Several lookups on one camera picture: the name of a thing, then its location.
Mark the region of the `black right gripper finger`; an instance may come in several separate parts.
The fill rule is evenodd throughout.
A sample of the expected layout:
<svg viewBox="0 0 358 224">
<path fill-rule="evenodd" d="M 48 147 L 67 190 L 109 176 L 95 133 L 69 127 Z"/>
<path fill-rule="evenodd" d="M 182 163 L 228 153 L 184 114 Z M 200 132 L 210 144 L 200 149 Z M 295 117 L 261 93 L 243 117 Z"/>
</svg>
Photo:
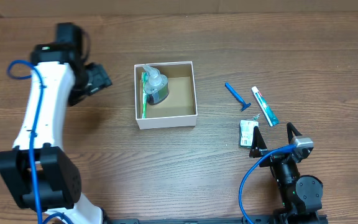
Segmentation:
<svg viewBox="0 0 358 224">
<path fill-rule="evenodd" d="M 291 143 L 291 140 L 295 136 L 301 136 L 301 133 L 296 129 L 296 127 L 291 123 L 287 123 L 287 136 L 288 136 L 288 142 Z"/>
<path fill-rule="evenodd" d="M 263 137 L 257 126 L 253 130 L 252 145 L 249 152 L 249 157 L 263 157 L 268 153 Z"/>
</svg>

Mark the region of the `teal toothpaste tube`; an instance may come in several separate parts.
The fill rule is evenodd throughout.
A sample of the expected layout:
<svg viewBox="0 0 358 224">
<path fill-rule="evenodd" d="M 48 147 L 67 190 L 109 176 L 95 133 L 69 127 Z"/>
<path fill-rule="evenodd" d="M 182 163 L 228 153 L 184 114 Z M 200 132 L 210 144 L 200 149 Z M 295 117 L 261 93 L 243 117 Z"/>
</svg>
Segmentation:
<svg viewBox="0 0 358 224">
<path fill-rule="evenodd" d="M 252 91 L 256 101 L 258 102 L 269 126 L 272 127 L 272 126 L 279 124 L 280 122 L 279 122 L 278 118 L 274 114 L 271 107 L 269 107 L 268 103 L 266 102 L 265 98 L 262 96 L 259 89 L 256 86 L 253 86 L 251 88 L 251 91 Z"/>
</svg>

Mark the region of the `small green white packet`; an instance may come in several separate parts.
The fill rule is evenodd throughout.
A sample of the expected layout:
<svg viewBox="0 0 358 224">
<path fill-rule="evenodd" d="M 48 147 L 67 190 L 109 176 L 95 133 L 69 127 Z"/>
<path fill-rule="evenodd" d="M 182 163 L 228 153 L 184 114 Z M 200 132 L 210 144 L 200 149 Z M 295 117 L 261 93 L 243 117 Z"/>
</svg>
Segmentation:
<svg viewBox="0 0 358 224">
<path fill-rule="evenodd" d="M 241 120 L 239 123 L 239 147 L 250 148 L 254 137 L 254 128 L 259 126 L 260 114 L 255 115 L 251 120 Z"/>
</svg>

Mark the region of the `green toothbrush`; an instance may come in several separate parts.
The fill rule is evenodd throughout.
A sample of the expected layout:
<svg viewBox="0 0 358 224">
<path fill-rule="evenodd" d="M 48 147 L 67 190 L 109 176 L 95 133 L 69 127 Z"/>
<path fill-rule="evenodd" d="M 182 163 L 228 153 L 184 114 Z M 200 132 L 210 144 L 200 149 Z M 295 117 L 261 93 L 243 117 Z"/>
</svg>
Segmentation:
<svg viewBox="0 0 358 224">
<path fill-rule="evenodd" d="M 145 92 L 145 84 L 148 80 L 148 74 L 142 72 L 142 119 L 147 117 L 147 97 L 148 94 Z"/>
</svg>

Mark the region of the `clear soap pump bottle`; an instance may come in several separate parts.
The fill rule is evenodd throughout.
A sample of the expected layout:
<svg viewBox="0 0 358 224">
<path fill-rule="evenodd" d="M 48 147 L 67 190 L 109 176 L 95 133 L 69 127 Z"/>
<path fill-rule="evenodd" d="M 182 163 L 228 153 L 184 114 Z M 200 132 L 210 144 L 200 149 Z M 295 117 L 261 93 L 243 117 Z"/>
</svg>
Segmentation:
<svg viewBox="0 0 358 224">
<path fill-rule="evenodd" d="M 161 74 L 157 68 L 149 65 L 142 67 L 147 74 L 147 81 L 144 86 L 147 102 L 150 105 L 157 105 L 169 95 L 168 78 Z"/>
</svg>

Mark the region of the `pink cardboard box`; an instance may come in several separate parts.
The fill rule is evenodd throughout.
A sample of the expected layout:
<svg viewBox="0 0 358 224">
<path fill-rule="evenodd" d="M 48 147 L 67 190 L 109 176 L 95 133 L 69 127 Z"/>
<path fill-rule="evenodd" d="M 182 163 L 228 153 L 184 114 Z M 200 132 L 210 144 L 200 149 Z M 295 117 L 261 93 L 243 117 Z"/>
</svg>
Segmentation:
<svg viewBox="0 0 358 224">
<path fill-rule="evenodd" d="M 134 65 L 135 120 L 140 129 L 195 126 L 198 117 L 192 61 L 151 63 L 168 78 L 169 94 L 157 105 L 143 106 L 141 64 Z"/>
</svg>

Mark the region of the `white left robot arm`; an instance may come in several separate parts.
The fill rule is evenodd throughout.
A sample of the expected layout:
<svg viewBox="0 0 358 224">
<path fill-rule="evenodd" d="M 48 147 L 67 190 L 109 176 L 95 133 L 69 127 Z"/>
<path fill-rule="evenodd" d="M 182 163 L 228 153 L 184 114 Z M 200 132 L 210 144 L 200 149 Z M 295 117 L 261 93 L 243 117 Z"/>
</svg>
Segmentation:
<svg viewBox="0 0 358 224">
<path fill-rule="evenodd" d="M 59 23 L 55 40 L 36 45 L 24 65 L 31 88 L 24 120 L 11 150 L 0 152 L 0 175 L 15 203 L 39 223 L 109 223 L 81 189 L 81 176 L 63 149 L 69 106 L 111 85 L 102 65 L 88 63 L 90 38 L 71 22 Z"/>
</svg>

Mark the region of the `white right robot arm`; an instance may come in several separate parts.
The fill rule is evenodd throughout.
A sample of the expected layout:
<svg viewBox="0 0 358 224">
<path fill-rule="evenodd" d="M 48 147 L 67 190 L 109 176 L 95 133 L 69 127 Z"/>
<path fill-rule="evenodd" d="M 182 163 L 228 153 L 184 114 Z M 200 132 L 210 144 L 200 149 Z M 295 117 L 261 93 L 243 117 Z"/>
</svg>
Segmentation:
<svg viewBox="0 0 358 224">
<path fill-rule="evenodd" d="M 259 167 L 268 167 L 277 182 L 283 207 L 270 216 L 253 218 L 257 223 L 312 223 L 328 222 L 322 209 L 323 183 L 313 175 L 301 175 L 297 164 L 306 159 L 314 148 L 311 138 L 302 135 L 293 124 L 287 124 L 288 145 L 269 150 L 258 127 L 253 130 L 249 156 L 258 158 Z"/>
</svg>

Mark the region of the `blue disposable razor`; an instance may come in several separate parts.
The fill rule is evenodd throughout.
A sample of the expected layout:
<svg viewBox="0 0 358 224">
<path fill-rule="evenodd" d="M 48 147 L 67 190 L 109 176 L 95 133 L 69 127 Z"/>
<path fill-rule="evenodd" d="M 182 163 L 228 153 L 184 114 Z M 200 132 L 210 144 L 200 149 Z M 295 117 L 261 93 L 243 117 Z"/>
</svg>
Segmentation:
<svg viewBox="0 0 358 224">
<path fill-rule="evenodd" d="M 233 89 L 233 87 L 228 82 L 225 83 L 225 87 L 229 90 L 233 97 L 242 105 L 241 111 L 244 111 L 251 106 L 251 103 L 246 103 L 244 99 L 240 96 L 240 94 L 238 94 L 238 92 Z"/>
</svg>

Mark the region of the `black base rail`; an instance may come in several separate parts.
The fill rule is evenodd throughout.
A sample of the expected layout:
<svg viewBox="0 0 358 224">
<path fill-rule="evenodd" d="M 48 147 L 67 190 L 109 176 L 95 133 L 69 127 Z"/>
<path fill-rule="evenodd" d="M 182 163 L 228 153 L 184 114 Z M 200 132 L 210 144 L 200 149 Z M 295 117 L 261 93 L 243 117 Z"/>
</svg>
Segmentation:
<svg viewBox="0 0 358 224">
<path fill-rule="evenodd" d="M 288 219 L 286 222 L 279 222 L 275 220 L 273 215 L 251 215 L 251 222 L 255 224 L 272 224 L 272 223 L 322 223 L 328 224 L 328 218 L 326 215 L 321 215 L 319 218 L 313 217 L 311 220 L 300 218 Z M 136 218 L 128 219 L 111 219 L 104 223 L 108 224 L 247 224 L 250 223 L 244 217 L 236 218 L 193 218 L 193 219 L 161 219 L 161 220 L 139 220 Z"/>
</svg>

